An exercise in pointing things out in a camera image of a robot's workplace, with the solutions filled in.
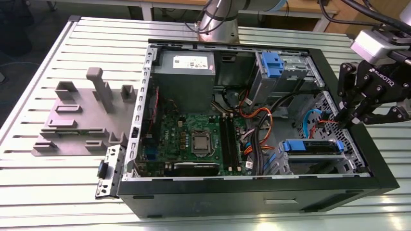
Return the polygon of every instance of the power cable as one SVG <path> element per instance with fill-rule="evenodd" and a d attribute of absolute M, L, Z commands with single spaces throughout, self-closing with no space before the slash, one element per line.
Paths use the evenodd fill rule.
<path fill-rule="evenodd" d="M 330 15 L 326 11 L 324 0 L 320 0 L 320 4 L 321 4 L 322 13 L 324 13 L 326 19 L 329 21 L 334 22 L 334 23 L 350 24 L 350 25 L 362 25 L 362 26 L 380 26 L 380 24 L 377 24 L 377 23 L 360 22 L 360 21 L 346 21 L 346 20 L 334 19 L 334 18 L 330 17 Z"/>

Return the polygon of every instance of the blue cable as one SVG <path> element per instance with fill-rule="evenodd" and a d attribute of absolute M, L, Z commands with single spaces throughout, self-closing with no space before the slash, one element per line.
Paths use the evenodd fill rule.
<path fill-rule="evenodd" d="M 309 117 L 310 117 L 312 112 L 318 112 L 320 114 L 324 113 L 324 111 L 321 109 L 312 109 L 310 111 L 308 111 L 308 113 L 305 115 L 305 119 L 304 119 L 304 133 L 305 133 L 306 139 L 309 139 L 309 136 L 310 136 L 308 121 L 309 121 Z"/>

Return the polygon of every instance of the floor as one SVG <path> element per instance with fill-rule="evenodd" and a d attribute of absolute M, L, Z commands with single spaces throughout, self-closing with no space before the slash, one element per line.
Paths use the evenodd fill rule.
<path fill-rule="evenodd" d="M 142 19 L 142 13 L 138 7 L 130 9 L 127 6 L 65 2 L 59 2 L 57 7 L 58 11 L 51 12 L 45 1 L 31 1 L 29 9 L 33 13 L 35 23 L 25 27 L 25 31 L 33 42 L 31 52 L 21 57 L 13 57 L 0 50 L 0 73 L 7 78 L 7 81 L 0 82 L 0 126 L 25 92 L 54 41 L 67 23 L 69 17 L 71 15 L 82 15 L 89 17 L 130 19 L 133 15 L 135 19 Z M 154 10 L 154 13 L 157 21 L 170 22 L 194 22 L 199 14 L 198 11 L 166 10 L 159 8 Z M 257 16 L 252 14 L 242 15 L 240 17 L 240 25 L 260 26 Z"/>

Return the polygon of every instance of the aluminum extrusion table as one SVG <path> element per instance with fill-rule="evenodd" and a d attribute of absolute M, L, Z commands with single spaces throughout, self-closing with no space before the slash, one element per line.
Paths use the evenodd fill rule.
<path fill-rule="evenodd" d="M 241 27 L 241 42 L 324 50 L 333 69 L 360 61 L 342 34 Z M 147 39 L 195 40 L 181 23 L 83 17 L 70 21 L 0 130 L 0 227 L 54 230 L 411 230 L 411 122 L 369 131 L 401 188 L 325 213 L 141 220 L 122 200 L 95 200 L 102 156 L 35 157 L 59 81 L 93 87 L 86 70 L 102 67 L 113 89 L 141 85 Z"/>

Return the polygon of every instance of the black cable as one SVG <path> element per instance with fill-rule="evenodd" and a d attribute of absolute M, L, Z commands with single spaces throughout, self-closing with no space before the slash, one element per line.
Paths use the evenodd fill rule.
<path fill-rule="evenodd" d="M 211 4 L 211 1 L 213 1 L 213 0 L 209 0 L 209 2 L 206 3 L 206 5 L 205 5 L 205 7 L 203 7 L 203 9 L 202 9 L 202 11 L 201 11 L 201 13 L 199 13 L 199 15 L 198 15 L 198 18 L 195 19 L 195 22 L 198 22 L 198 21 L 201 20 L 201 17 L 202 17 L 202 15 L 203 15 L 203 13 L 206 13 L 206 9 L 207 9 L 209 5 Z"/>
<path fill-rule="evenodd" d="M 286 7 L 286 17 L 289 17 L 289 15 L 290 15 L 290 4 L 289 4 L 289 1 L 286 2 L 286 5 L 288 5 L 288 7 Z"/>
<path fill-rule="evenodd" d="M 209 31 L 197 31 L 195 29 L 191 28 L 191 26 L 190 26 L 187 23 L 185 23 L 186 26 L 187 26 L 187 28 L 189 28 L 194 33 L 197 33 L 197 34 L 209 34 L 209 33 L 211 33 L 211 32 L 215 31 L 215 30 L 223 25 L 223 23 L 226 22 L 226 19 L 227 19 L 229 15 L 230 15 L 230 12 L 231 12 L 231 7 L 233 7 L 233 0 L 230 0 L 229 11 L 227 11 L 227 14 L 226 14 L 223 20 L 222 20 L 221 23 L 215 26 L 215 28 L 213 28 L 211 30 L 209 30 Z"/>
<path fill-rule="evenodd" d="M 370 0 L 362 0 L 365 5 L 369 7 L 370 10 L 378 12 L 378 9 L 373 6 Z"/>
<path fill-rule="evenodd" d="M 406 23 L 404 23 L 402 21 L 400 21 L 400 20 L 397 20 L 397 19 L 394 19 L 394 18 L 392 18 L 389 16 L 385 16 L 380 12 L 376 12 L 376 11 L 370 10 L 368 7 L 365 7 L 362 4 L 360 4 L 354 0 L 342 0 L 342 2 L 346 3 L 358 12 L 361 12 L 365 15 L 368 15 L 370 18 L 378 20 L 384 24 L 388 24 L 388 25 L 393 26 L 394 28 L 397 28 L 402 32 L 405 32 L 406 34 L 411 35 L 411 26 L 408 25 Z"/>
<path fill-rule="evenodd" d="M 284 102 L 286 102 L 290 98 L 293 98 L 294 96 L 302 95 L 302 94 L 318 94 L 321 93 L 322 90 L 300 90 L 296 92 L 289 93 L 288 95 L 285 95 L 282 98 L 280 98 L 276 103 L 273 104 L 270 111 L 272 113 L 274 113 L 278 109 L 278 107 L 284 104 Z M 258 127 L 261 128 L 265 124 L 265 120 L 268 119 L 268 113 L 265 114 L 265 116 L 262 117 L 262 119 L 260 120 L 258 123 Z"/>
<path fill-rule="evenodd" d="M 231 106 L 230 102 L 229 102 L 229 99 L 227 99 L 227 88 L 223 89 L 222 91 L 222 97 L 223 97 L 223 101 L 227 105 L 227 107 L 231 109 L 231 110 L 235 110 L 235 107 Z"/>
<path fill-rule="evenodd" d="M 320 4 L 321 4 L 321 9 L 322 9 L 322 13 L 326 17 L 326 19 L 334 23 L 341 23 L 341 24 L 352 24 L 352 25 L 362 25 L 362 26 L 378 26 L 380 24 L 377 23 L 369 23 L 369 22 L 360 22 L 360 21 L 346 21 L 346 20 L 338 20 L 330 17 L 328 11 L 326 11 L 326 7 L 325 7 L 325 3 L 324 0 L 320 0 Z"/>

